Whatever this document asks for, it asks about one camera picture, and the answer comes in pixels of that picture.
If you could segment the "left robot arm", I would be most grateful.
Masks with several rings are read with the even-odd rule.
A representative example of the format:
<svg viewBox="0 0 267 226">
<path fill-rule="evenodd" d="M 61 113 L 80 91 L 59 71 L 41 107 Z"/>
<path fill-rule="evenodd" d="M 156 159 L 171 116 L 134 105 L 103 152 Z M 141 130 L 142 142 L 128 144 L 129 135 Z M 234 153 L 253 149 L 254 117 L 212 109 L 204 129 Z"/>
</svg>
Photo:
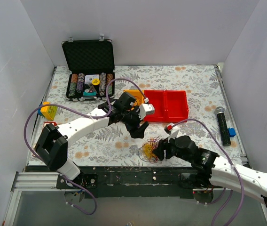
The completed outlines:
<svg viewBox="0 0 267 226">
<path fill-rule="evenodd" d="M 124 92 L 119 99 L 99 105 L 85 117 L 58 126 L 48 124 L 34 150 L 49 170 L 65 176 L 72 188 L 79 188 L 83 183 L 82 172 L 68 157 L 68 148 L 95 130 L 118 122 L 125 124 L 132 138 L 144 138 L 149 124 L 143 119 L 153 114 L 155 108 L 148 100 L 140 105 L 135 105 L 135 101 L 134 96 Z"/>
</svg>

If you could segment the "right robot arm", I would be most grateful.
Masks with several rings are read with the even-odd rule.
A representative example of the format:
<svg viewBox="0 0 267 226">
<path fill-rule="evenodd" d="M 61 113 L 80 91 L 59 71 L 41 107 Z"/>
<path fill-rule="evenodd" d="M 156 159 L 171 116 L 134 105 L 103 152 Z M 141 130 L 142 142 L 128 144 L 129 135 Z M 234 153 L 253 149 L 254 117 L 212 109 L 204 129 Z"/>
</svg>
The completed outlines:
<svg viewBox="0 0 267 226">
<path fill-rule="evenodd" d="M 267 173 L 243 165 L 231 164 L 219 154 L 198 147 L 188 136 L 159 141 L 153 154 L 159 159 L 177 157 L 191 164 L 199 173 L 196 183 L 201 187 L 209 184 L 241 192 L 267 208 Z"/>
</svg>

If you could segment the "yellow plastic bin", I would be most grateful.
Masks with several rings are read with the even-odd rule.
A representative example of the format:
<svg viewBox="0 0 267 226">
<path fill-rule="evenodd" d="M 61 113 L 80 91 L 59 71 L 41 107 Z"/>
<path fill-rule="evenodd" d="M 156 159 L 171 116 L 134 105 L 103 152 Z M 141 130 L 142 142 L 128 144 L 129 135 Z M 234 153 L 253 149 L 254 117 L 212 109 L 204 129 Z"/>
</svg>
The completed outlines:
<svg viewBox="0 0 267 226">
<path fill-rule="evenodd" d="M 131 94 L 136 100 L 133 106 L 140 106 L 141 104 L 144 103 L 144 96 L 139 90 L 123 90 L 123 92 L 127 92 Z"/>
</svg>

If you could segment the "black orange chip stack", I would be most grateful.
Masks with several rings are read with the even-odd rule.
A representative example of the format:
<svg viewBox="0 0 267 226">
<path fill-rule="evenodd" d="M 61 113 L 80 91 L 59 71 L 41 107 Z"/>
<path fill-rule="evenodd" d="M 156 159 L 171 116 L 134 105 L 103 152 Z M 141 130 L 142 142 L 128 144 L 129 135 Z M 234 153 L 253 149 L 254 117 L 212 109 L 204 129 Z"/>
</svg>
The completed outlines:
<svg viewBox="0 0 267 226">
<path fill-rule="evenodd" d="M 106 77 L 106 85 L 107 87 L 109 87 L 109 83 L 113 80 L 113 74 L 109 73 L 107 74 L 107 77 Z"/>
</svg>

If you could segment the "triangular all in marker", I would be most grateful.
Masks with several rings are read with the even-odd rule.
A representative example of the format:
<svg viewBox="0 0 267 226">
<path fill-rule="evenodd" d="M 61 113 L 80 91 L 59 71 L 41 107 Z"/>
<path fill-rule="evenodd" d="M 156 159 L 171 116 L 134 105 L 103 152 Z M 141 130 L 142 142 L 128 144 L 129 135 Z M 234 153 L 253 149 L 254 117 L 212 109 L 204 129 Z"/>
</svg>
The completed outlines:
<svg viewBox="0 0 267 226">
<path fill-rule="evenodd" d="M 88 93 L 96 93 L 96 89 L 95 89 L 95 87 L 93 85 L 88 90 Z"/>
</svg>

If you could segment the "red bin left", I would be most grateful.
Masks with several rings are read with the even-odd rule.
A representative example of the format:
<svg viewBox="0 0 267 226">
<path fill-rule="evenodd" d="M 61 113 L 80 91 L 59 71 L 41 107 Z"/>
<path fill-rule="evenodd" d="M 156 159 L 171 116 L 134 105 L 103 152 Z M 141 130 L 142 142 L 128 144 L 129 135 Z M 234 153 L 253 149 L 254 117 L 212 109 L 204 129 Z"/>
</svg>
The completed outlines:
<svg viewBox="0 0 267 226">
<path fill-rule="evenodd" d="M 163 90 L 144 90 L 149 103 L 155 108 L 153 114 L 147 115 L 145 120 L 148 122 L 167 122 L 165 111 L 165 92 Z"/>
</svg>

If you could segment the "red bin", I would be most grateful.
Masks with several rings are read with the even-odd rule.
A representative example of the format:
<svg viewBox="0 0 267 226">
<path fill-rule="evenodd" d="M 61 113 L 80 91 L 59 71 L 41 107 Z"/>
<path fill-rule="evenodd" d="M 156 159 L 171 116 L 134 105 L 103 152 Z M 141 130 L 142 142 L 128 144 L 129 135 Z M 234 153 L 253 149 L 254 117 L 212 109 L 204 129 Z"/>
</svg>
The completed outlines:
<svg viewBox="0 0 267 226">
<path fill-rule="evenodd" d="M 165 92 L 163 90 L 144 90 L 149 103 L 155 108 L 153 114 L 147 115 L 145 120 L 148 122 L 167 122 L 165 111 Z"/>
<path fill-rule="evenodd" d="M 189 108 L 186 91 L 166 90 L 164 107 L 164 122 L 180 122 L 187 119 Z"/>
</svg>

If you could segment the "red bin right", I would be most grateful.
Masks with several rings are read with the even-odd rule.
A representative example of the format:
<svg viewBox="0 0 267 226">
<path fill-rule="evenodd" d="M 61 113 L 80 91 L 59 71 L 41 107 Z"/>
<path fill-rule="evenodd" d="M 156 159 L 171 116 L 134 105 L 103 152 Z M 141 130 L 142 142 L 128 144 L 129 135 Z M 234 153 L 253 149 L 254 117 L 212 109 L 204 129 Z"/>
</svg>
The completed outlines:
<svg viewBox="0 0 267 226">
<path fill-rule="evenodd" d="M 186 91 L 166 90 L 164 107 L 164 122 L 180 122 L 187 119 L 189 108 Z"/>
</svg>

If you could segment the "yellow big blind button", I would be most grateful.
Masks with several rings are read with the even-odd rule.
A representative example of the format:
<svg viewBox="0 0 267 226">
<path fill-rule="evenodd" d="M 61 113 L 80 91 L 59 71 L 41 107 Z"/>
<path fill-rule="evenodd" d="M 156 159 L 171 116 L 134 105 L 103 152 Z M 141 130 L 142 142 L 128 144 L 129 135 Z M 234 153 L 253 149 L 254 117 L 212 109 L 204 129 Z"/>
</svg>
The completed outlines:
<svg viewBox="0 0 267 226">
<path fill-rule="evenodd" d="M 97 86 L 100 84 L 100 80 L 99 79 L 93 79 L 92 84 Z"/>
</svg>

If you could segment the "white playing card deck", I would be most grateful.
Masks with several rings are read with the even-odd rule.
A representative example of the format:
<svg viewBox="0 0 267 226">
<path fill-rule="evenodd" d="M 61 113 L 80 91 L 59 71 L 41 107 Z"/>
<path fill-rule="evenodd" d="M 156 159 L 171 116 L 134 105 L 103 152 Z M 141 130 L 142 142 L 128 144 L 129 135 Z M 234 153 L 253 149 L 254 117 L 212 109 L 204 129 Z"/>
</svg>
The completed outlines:
<svg viewBox="0 0 267 226">
<path fill-rule="evenodd" d="M 99 79 L 99 74 L 87 74 L 87 75 L 85 75 L 85 84 L 92 84 L 94 79 Z"/>
</svg>

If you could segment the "purple chip stack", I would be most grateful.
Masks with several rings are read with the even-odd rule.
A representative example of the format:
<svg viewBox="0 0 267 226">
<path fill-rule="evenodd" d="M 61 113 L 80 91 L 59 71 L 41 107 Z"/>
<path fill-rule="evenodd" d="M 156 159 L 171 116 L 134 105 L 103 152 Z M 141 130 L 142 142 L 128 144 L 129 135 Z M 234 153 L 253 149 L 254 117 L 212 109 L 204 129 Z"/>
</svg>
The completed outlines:
<svg viewBox="0 0 267 226">
<path fill-rule="evenodd" d="M 77 93 L 83 92 L 84 81 L 85 81 L 85 75 L 83 73 L 79 73 L 78 74 L 78 80 L 77 80 L 77 86 L 76 86 L 76 92 Z"/>
</svg>

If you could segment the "green blue chip stack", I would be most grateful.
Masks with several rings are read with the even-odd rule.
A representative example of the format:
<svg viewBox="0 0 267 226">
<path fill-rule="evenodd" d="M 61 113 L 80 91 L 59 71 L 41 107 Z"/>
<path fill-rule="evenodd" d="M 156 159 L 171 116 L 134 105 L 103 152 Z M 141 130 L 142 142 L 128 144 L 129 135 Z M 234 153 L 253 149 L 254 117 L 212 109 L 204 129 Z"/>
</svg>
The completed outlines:
<svg viewBox="0 0 267 226">
<path fill-rule="evenodd" d="M 72 97 L 76 94 L 76 88 L 70 87 L 69 92 L 68 92 L 68 97 Z"/>
</svg>

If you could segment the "black poker chip case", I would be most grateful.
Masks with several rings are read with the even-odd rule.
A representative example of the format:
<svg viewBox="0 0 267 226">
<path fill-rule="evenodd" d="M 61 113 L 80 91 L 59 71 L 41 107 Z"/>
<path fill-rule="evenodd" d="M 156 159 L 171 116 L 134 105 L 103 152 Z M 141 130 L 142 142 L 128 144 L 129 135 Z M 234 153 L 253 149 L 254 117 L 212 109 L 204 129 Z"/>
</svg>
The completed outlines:
<svg viewBox="0 0 267 226">
<path fill-rule="evenodd" d="M 67 41 L 62 42 L 62 48 L 64 56 L 69 68 L 69 80 L 66 91 L 66 99 L 69 101 L 87 101 L 87 100 L 106 100 L 106 95 L 108 92 L 105 90 L 105 95 L 99 95 L 99 85 L 85 84 L 83 87 L 83 92 L 88 92 L 90 87 L 93 85 L 96 89 L 96 96 L 86 97 L 82 93 L 77 93 L 68 97 L 68 92 L 70 89 L 70 82 L 72 74 L 83 73 L 87 74 L 101 74 L 106 73 L 113 74 L 113 79 L 115 78 L 115 64 L 114 64 L 114 54 L 112 41 L 101 37 L 98 40 L 73 40 L 70 38 Z M 112 86 L 112 98 L 115 94 L 115 83 L 110 82 Z"/>
</svg>

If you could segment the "yellow green toy block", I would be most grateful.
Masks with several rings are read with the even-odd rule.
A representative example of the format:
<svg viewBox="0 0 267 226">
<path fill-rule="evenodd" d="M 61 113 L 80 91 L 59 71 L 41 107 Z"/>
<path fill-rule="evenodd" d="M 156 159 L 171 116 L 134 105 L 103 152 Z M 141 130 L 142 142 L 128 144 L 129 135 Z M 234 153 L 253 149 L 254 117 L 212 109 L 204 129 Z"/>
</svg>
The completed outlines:
<svg viewBox="0 0 267 226">
<path fill-rule="evenodd" d="M 40 116 L 45 117 L 48 121 L 53 121 L 56 115 L 57 106 L 44 106 L 38 110 Z"/>
</svg>

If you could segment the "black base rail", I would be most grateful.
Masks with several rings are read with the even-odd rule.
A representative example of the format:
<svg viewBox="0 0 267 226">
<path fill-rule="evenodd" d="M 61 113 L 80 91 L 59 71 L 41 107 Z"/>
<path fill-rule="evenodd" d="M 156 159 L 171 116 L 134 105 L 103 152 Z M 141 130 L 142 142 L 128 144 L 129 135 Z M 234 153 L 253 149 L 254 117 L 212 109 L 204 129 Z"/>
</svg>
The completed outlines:
<svg viewBox="0 0 267 226">
<path fill-rule="evenodd" d="M 202 189 L 191 167 L 82 166 L 85 187 L 96 198 L 180 197 L 192 199 Z"/>
</svg>

